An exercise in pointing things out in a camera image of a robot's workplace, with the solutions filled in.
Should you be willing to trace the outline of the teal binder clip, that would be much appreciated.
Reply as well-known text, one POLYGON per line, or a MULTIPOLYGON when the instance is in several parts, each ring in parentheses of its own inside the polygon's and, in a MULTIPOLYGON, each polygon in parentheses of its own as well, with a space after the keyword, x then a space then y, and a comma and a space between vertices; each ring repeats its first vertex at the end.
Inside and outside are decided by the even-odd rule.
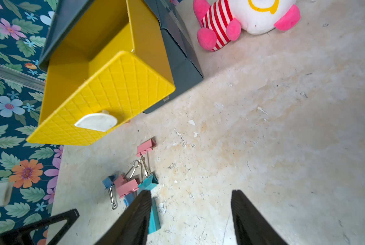
POLYGON ((152 198, 152 206, 151 206, 151 212, 150 212, 150 219, 149 219, 149 227, 148 227, 148 233, 152 234, 160 230, 161 223, 159 219, 159 213, 158 208, 156 204, 155 198, 152 198))
POLYGON ((144 190, 153 190, 159 184, 157 177, 149 170, 149 168, 145 164, 145 160, 140 160, 140 167, 142 182, 139 184, 138 191, 142 192, 144 190))

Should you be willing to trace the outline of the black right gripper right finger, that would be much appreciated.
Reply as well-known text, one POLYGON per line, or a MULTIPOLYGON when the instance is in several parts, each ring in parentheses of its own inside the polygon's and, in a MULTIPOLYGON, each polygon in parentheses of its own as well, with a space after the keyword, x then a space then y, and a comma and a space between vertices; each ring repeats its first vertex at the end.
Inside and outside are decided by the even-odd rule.
POLYGON ((232 191, 231 209, 237 244, 286 244, 241 190, 232 191))

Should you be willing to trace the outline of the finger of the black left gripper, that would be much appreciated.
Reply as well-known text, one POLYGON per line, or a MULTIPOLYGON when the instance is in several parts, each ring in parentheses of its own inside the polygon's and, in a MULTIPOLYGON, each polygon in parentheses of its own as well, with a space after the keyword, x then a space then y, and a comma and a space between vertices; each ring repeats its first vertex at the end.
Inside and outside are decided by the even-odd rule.
POLYGON ((58 233, 50 240, 49 245, 56 245, 73 226, 76 220, 79 218, 79 212, 77 209, 72 209, 67 212, 51 216, 41 221, 34 222, 32 224, 23 226, 21 228, 13 229, 11 231, 0 234, 0 245, 34 245, 34 242, 30 236, 32 231, 44 228, 46 226, 66 221, 64 226, 58 231, 58 233))

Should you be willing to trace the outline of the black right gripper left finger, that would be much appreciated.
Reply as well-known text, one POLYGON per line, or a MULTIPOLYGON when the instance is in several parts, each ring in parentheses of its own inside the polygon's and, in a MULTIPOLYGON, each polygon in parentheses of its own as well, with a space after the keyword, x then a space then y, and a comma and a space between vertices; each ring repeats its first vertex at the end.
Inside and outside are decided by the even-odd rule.
POLYGON ((144 245, 152 207, 151 192, 144 190, 133 200, 97 245, 144 245))

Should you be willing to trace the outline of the yellow top drawer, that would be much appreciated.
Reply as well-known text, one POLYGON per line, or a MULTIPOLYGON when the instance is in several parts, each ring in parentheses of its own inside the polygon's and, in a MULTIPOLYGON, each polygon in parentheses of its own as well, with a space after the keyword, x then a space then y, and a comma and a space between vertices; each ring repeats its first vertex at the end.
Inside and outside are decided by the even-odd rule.
POLYGON ((145 1, 59 1, 39 68, 47 78, 32 144, 91 145, 175 91, 145 1))

